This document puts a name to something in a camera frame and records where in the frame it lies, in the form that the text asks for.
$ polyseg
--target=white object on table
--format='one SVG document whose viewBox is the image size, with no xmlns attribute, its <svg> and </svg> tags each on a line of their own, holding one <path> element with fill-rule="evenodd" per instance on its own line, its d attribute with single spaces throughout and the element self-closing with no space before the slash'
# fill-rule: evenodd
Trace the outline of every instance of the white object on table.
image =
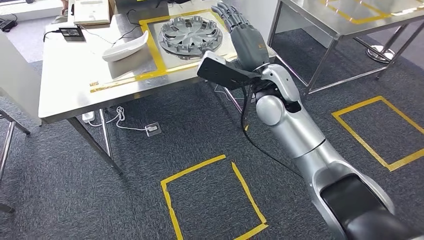
<svg viewBox="0 0 424 240">
<path fill-rule="evenodd" d="M 75 0 L 74 24 L 108 24 L 108 0 Z"/>
<path fill-rule="evenodd" d="M 146 45 L 149 39 L 149 32 L 145 31 L 144 34 L 134 40 L 128 41 L 124 44 L 113 46 L 103 53 L 103 59 L 106 62 L 115 62 L 124 59 L 130 55 L 135 54 L 143 46 Z"/>
</svg>

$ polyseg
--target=table leg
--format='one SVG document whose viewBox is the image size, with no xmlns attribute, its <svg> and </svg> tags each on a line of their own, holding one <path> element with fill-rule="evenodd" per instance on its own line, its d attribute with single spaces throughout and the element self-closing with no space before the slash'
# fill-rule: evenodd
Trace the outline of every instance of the table leg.
<svg viewBox="0 0 424 240">
<path fill-rule="evenodd" d="M 239 105 L 239 103 L 237 102 L 236 98 L 233 96 L 233 94 L 231 93 L 231 91 L 228 90 L 228 88 L 226 88 L 226 87 L 224 87 L 224 91 L 228 95 L 229 99 L 231 99 L 231 102 L 234 104 L 234 106 L 237 108 L 237 110 L 240 113 L 242 113 L 242 107 Z"/>
<path fill-rule="evenodd" d="M 395 56 L 395 52 L 393 50 L 391 50 L 390 48 L 392 47 L 393 43 L 396 42 L 396 40 L 399 38 L 399 36 L 405 31 L 405 29 L 407 27 L 408 27 L 408 24 L 400 26 L 396 30 L 396 32 L 389 38 L 389 40 L 387 41 L 387 43 L 384 46 L 373 45 L 371 47 L 373 49 L 377 50 L 378 52 L 384 54 L 389 60 L 392 60 L 393 57 Z M 377 55 L 375 52 L 373 52 L 370 49 L 366 50 L 366 54 L 368 55 L 368 57 L 370 57 L 371 59 L 373 59 L 377 62 L 381 62 L 381 63 L 385 63 L 385 64 L 388 64 L 390 62 L 387 59 Z"/>
<path fill-rule="evenodd" d="M 274 19 L 273 19 L 272 25 L 271 25 L 271 33 L 268 36 L 268 46 L 270 48 L 272 48 L 272 46 L 273 46 L 274 36 L 276 35 L 278 22 L 280 20 L 281 8 L 283 7 L 282 5 L 283 5 L 283 2 L 278 1 L 276 12 L 275 12 L 275 15 L 274 15 Z"/>
<path fill-rule="evenodd" d="M 103 130 L 104 141 L 106 143 L 107 155 L 109 155 L 109 157 L 113 160 L 114 156 L 112 155 L 111 142 L 109 141 L 109 132 L 108 132 L 108 126 L 105 120 L 105 112 L 103 111 L 103 108 L 100 108 L 99 111 L 100 111 L 101 128 Z"/>
<path fill-rule="evenodd" d="M 28 131 L 28 129 L 26 129 L 24 126 L 22 126 L 22 124 L 20 124 L 18 121 L 16 121 L 13 117 L 9 116 L 9 114 L 7 114 L 5 111 L 0 109 L 0 117 L 6 119 L 9 122 L 15 122 L 16 123 L 16 127 L 21 130 L 24 134 L 29 135 L 31 134 L 30 131 Z"/>
<path fill-rule="evenodd" d="M 112 158 L 103 150 L 103 148 L 96 142 L 93 136 L 86 130 L 81 122 L 76 117 L 71 117 L 68 122 L 75 128 L 75 130 L 81 134 L 81 136 L 90 144 L 90 146 L 100 155 L 103 161 L 106 162 L 117 174 L 123 174 L 122 170 L 112 160 Z"/>
<path fill-rule="evenodd" d="M 299 76 L 299 74 L 287 63 L 287 62 L 285 62 L 281 57 L 280 57 L 280 55 L 278 55 L 277 53 L 275 53 L 276 54 L 276 57 L 277 57 L 277 59 L 297 78 L 297 79 L 299 79 L 299 81 L 305 86 L 305 87 L 307 87 L 308 86 L 308 84 L 307 84 L 307 82 L 301 77 L 301 76 Z"/>
<path fill-rule="evenodd" d="M 1 163 L 0 163 L 0 181 L 2 181 L 3 172 L 5 171 L 6 160 L 8 159 L 9 149 L 11 147 L 11 142 L 12 142 L 13 132 L 15 130 L 15 125 L 16 125 L 16 122 L 11 121 L 9 123 L 9 128 L 7 129 L 6 140 L 4 141 L 3 151 L 1 152 L 1 159 L 0 159 L 0 161 L 1 161 Z"/>
<path fill-rule="evenodd" d="M 380 79 L 383 74 L 387 71 L 387 69 L 392 66 L 396 60 L 402 55 L 402 53 L 409 47 L 409 45 L 415 40 L 415 38 L 420 34 L 420 32 L 424 29 L 424 22 L 416 29 L 416 31 L 411 35 L 411 37 L 405 42 L 405 44 L 397 51 L 396 55 L 394 55 L 393 59 L 389 62 L 384 71 L 381 71 L 376 79 Z"/>
<path fill-rule="evenodd" d="M 331 41 L 330 46 L 328 47 L 327 51 L 324 54 L 324 57 L 322 57 L 321 62 L 319 63 L 318 67 L 315 70 L 315 73 L 313 74 L 311 80 L 308 83 L 304 95 L 307 95 L 311 91 L 312 87 L 314 86 L 315 82 L 317 81 L 318 77 L 320 76 L 321 72 L 324 69 L 325 61 L 327 60 L 328 56 L 333 51 L 333 49 L 336 47 L 337 43 L 338 43 L 337 40 L 333 39 Z"/>
</svg>

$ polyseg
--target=black cable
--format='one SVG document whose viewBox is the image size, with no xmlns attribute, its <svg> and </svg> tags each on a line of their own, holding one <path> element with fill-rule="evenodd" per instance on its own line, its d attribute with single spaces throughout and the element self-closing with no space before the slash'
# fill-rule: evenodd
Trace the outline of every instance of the black cable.
<svg viewBox="0 0 424 240">
<path fill-rule="evenodd" d="M 296 174 L 297 176 L 299 176 L 300 178 L 303 179 L 302 175 L 300 173 L 298 173 L 296 170 L 292 169 L 291 167 L 287 166 L 286 164 L 282 163 L 281 161 L 275 159 L 273 156 L 271 156 L 268 152 L 266 152 L 265 150 L 262 150 L 260 147 L 258 147 L 256 145 L 256 143 L 249 137 L 248 133 L 245 130 L 245 113 L 246 113 L 246 108 L 248 106 L 248 94 L 246 92 L 245 87 L 241 87 L 241 90 L 243 91 L 243 95 L 244 95 L 244 101 L 243 101 L 243 109 L 241 111 L 241 119 L 240 119 L 240 125 L 241 125 L 241 130 L 243 131 L 244 136 L 246 137 L 246 139 L 255 147 L 257 148 L 259 151 L 261 151 L 262 153 L 264 153 L 265 155 L 267 155 L 268 157 L 270 157 L 272 160 L 276 161 L 277 163 L 283 165 L 286 169 L 290 170 L 292 173 Z"/>
<path fill-rule="evenodd" d="M 48 31 L 46 33 L 44 33 L 44 36 L 42 37 L 42 42 L 44 43 L 46 41 L 46 35 L 49 33 L 60 33 L 60 30 L 54 30 L 54 31 Z"/>
<path fill-rule="evenodd" d="M 135 26 L 131 31 L 125 33 L 124 35 L 122 35 L 118 40 L 116 40 L 113 44 L 112 47 L 121 39 L 123 39 L 125 37 L 125 35 L 132 33 L 136 28 L 138 28 L 139 26 Z"/>
<path fill-rule="evenodd" d="M 132 21 L 130 20 L 129 15 L 130 15 L 131 11 L 137 12 L 137 11 L 136 11 L 136 10 L 134 10 L 134 9 L 130 9 L 130 10 L 128 10 L 128 11 L 126 12 L 126 19 L 128 20 L 128 22 L 129 22 L 130 24 L 134 24 L 134 25 L 137 25 L 137 26 L 141 27 L 140 23 L 135 23 L 135 22 L 132 22 Z"/>
<path fill-rule="evenodd" d="M 131 20 L 130 20 L 130 13 L 132 12 L 132 11 L 134 11 L 134 12 L 137 12 L 136 10 L 134 10 L 134 9 L 130 9 L 130 10 L 128 10 L 127 12 L 126 12 L 126 19 L 128 20 L 128 22 L 130 23 L 130 24 L 133 24 L 133 25 L 136 25 L 131 31 L 129 31 L 129 32 L 126 32 L 126 33 L 124 33 L 124 35 L 122 35 L 118 40 L 116 40 L 114 43 L 112 43 L 112 47 L 119 41 L 119 40 L 121 40 L 121 39 L 123 39 L 126 35 L 128 35 L 128 34 L 130 34 L 130 33 L 132 33 L 135 29 L 137 29 L 138 27 L 141 27 L 141 25 L 139 24 L 139 23 L 135 23 L 135 22 L 132 22 Z"/>
</svg>

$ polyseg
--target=robotic hand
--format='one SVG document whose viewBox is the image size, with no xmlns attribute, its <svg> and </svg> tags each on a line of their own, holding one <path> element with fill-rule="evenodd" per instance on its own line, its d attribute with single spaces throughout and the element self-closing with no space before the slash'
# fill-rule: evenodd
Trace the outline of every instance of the robotic hand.
<svg viewBox="0 0 424 240">
<path fill-rule="evenodd" d="M 389 196 L 371 178 L 350 165 L 312 120 L 287 70 L 269 63 L 257 29 L 233 6 L 212 10 L 224 20 L 237 52 L 226 62 L 213 52 L 203 57 L 197 74 L 230 90 L 252 86 L 256 112 L 270 127 L 305 180 L 313 204 L 337 239 L 424 240 L 424 235 L 394 216 Z"/>
</svg>

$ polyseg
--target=small black device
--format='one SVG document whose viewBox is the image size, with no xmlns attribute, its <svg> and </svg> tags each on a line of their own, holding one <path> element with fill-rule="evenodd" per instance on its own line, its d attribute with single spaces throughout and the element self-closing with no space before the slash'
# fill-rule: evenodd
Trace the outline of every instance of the small black device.
<svg viewBox="0 0 424 240">
<path fill-rule="evenodd" d="M 18 23 L 15 20 L 0 20 L 0 30 L 5 33 L 10 32 L 17 25 Z"/>
<path fill-rule="evenodd" d="M 85 42 L 83 31 L 80 26 L 59 27 L 60 32 L 67 42 Z"/>
</svg>

